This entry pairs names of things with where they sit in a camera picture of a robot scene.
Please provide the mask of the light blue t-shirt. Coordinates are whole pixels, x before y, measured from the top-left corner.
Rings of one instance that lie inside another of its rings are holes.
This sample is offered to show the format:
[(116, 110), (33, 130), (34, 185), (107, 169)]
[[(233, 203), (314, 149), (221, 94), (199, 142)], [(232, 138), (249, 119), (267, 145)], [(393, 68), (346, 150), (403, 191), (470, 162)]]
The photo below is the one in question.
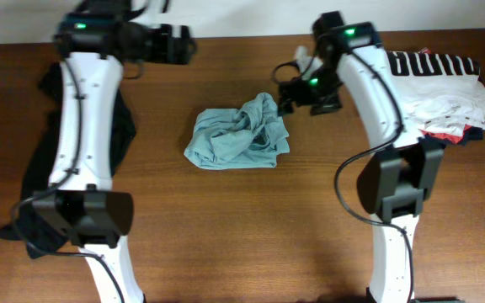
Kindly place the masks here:
[(290, 152), (278, 106), (260, 93), (239, 109), (206, 109), (195, 121), (185, 157), (205, 170), (274, 168)]

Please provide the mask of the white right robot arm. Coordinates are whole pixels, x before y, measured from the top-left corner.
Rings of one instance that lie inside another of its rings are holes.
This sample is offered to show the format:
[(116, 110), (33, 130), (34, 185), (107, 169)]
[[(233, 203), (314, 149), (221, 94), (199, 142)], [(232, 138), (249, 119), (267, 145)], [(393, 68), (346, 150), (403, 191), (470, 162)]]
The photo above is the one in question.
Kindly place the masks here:
[(370, 22), (346, 24), (338, 11), (323, 13), (312, 26), (315, 49), (310, 61), (290, 65), (299, 76), (279, 82), (280, 116), (308, 106), (313, 115), (341, 109), (338, 91), (346, 87), (354, 100), (369, 149), (345, 160), (370, 160), (356, 181), (363, 215), (343, 196), (338, 200), (358, 221), (371, 225), (373, 270), (366, 289), (369, 302), (413, 302), (413, 238), (424, 202), (431, 195), (444, 149), (428, 141), (404, 114), (392, 82), (387, 53)]

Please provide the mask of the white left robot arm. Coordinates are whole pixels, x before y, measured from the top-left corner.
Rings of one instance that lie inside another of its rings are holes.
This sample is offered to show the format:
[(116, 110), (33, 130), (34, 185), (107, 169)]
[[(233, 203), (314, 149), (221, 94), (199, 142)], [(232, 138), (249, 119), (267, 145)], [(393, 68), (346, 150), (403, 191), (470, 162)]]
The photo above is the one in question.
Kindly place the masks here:
[(158, 24), (166, 1), (86, 1), (60, 22), (62, 113), (56, 160), (34, 210), (85, 258), (103, 302), (143, 302), (128, 248), (130, 194), (113, 189), (110, 145), (127, 62), (186, 65), (196, 51), (187, 26)]

